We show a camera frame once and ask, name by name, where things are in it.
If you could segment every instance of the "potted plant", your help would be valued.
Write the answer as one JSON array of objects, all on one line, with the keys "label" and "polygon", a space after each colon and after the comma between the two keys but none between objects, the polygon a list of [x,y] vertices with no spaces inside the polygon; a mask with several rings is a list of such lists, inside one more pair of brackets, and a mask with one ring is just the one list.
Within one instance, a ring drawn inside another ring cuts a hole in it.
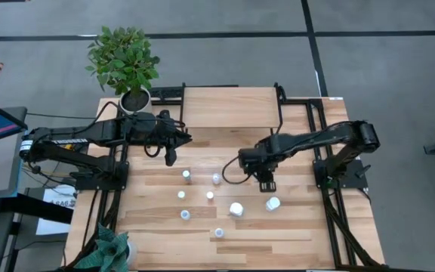
[{"label": "potted plant", "polygon": [[88,47],[92,65],[86,70],[97,74],[103,91],[104,85],[120,95],[119,105],[128,114],[139,111],[152,112],[149,89],[150,80],[159,74],[154,69],[159,57],[150,56],[150,42],[142,30],[122,27],[113,32],[102,26],[103,34]]},{"label": "potted plant", "polygon": [[110,272],[111,270],[127,272],[128,262],[132,255],[132,248],[127,239],[127,233],[116,236],[111,230],[98,224],[98,240],[95,240],[97,249],[82,258],[75,265],[75,268],[100,267],[100,272]]}]

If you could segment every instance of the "gray floor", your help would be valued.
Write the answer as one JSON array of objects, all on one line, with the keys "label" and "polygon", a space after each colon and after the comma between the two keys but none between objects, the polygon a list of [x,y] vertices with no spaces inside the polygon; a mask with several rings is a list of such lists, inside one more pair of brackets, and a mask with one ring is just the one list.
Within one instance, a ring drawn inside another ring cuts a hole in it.
[{"label": "gray floor", "polygon": [[[310,0],[316,31],[435,30],[435,1]],[[151,33],[304,31],[299,1],[32,0],[0,4],[0,36],[95,34],[100,25]],[[381,148],[363,156],[384,256],[392,267],[435,270],[435,36],[318,38],[330,96],[367,119]],[[290,96],[317,96],[307,38],[153,40],[155,86],[280,82]],[[0,42],[0,106],[93,116],[102,93],[83,69],[88,42]],[[31,127],[85,122],[29,117]],[[28,186],[36,182],[25,181]],[[53,252],[28,249],[17,270],[49,269]],[[36,267],[29,266],[29,260]]]}]

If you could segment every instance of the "wood grain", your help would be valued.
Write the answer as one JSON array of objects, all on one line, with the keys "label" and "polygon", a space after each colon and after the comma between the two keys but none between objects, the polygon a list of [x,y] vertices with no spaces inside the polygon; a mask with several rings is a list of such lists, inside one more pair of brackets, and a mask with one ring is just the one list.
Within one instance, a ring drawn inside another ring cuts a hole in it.
[{"label": "wood grain", "polygon": [[186,88],[182,119],[188,128],[277,128],[276,89]]},{"label": "wood grain", "polygon": [[[101,100],[100,107],[106,101],[108,99]],[[347,120],[342,100],[323,98],[323,104],[328,124]],[[179,106],[153,107],[154,113],[163,109],[168,109],[173,118],[179,118]],[[283,106],[282,112],[283,133],[309,132],[303,106]],[[239,114],[245,114],[245,111],[233,112],[234,116]],[[108,107],[102,118],[113,118],[114,115],[116,111]],[[214,186],[211,182],[211,176],[220,173],[239,148],[252,147],[256,141],[268,136],[268,131],[191,128],[193,142],[177,149],[177,161],[170,168],[165,166],[164,153],[151,159],[142,147],[130,148],[131,172],[120,202],[117,232],[128,231],[130,241],[138,248],[131,269],[334,267],[322,198],[314,185],[313,151],[302,151],[280,163],[275,175],[277,191],[274,195],[281,199],[282,206],[274,212],[267,212],[264,206],[271,195],[260,193],[258,183],[252,179],[241,185],[222,183]],[[92,145],[89,153],[101,156],[108,154],[108,150]],[[191,171],[191,184],[181,177],[184,169]],[[244,177],[237,162],[228,168],[227,175],[233,181]],[[186,192],[185,199],[177,198],[180,190]],[[214,192],[214,200],[205,198],[208,191]],[[357,190],[343,190],[343,194],[350,229],[369,254],[383,262],[368,200]],[[92,196],[93,192],[82,192],[77,199],[66,244],[69,260],[74,259],[82,246]],[[99,199],[98,196],[88,236],[93,233]],[[241,218],[229,215],[232,202],[243,204],[245,211]],[[189,221],[180,219],[182,209],[190,211]],[[214,236],[217,227],[224,229],[224,238]],[[340,247],[342,260],[347,263],[343,240]]]}]

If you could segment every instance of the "white paper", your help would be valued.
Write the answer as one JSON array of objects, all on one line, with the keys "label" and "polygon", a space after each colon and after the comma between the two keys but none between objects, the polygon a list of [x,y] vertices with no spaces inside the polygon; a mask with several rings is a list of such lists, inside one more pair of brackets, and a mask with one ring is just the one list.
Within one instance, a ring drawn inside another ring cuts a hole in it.
[{"label": "white paper", "polygon": [[[60,185],[52,189],[45,189],[43,201],[57,204],[70,209],[75,209],[76,199],[73,197],[75,188],[68,185]],[[38,220],[38,227],[36,228],[36,235],[49,235],[57,233],[68,233],[69,224],[49,221],[40,218]]]}]

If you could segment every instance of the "green plant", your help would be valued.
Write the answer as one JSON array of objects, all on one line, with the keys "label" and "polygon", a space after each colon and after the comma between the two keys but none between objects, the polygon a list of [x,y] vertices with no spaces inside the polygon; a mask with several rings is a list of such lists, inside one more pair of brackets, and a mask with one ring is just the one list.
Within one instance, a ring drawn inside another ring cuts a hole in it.
[{"label": "green plant", "polygon": [[127,233],[116,236],[111,230],[98,224],[98,248],[90,255],[82,258],[75,268],[100,267],[100,272],[117,271],[127,272]]},{"label": "green plant", "polygon": [[142,30],[135,27],[122,27],[113,32],[102,26],[103,34],[99,35],[88,47],[88,58],[93,65],[86,70],[97,73],[97,79],[103,91],[103,86],[115,89],[115,94],[125,93],[128,89],[132,94],[140,91],[143,86],[151,88],[150,80],[157,79],[159,74],[154,69],[159,57],[150,56],[150,42]]}]

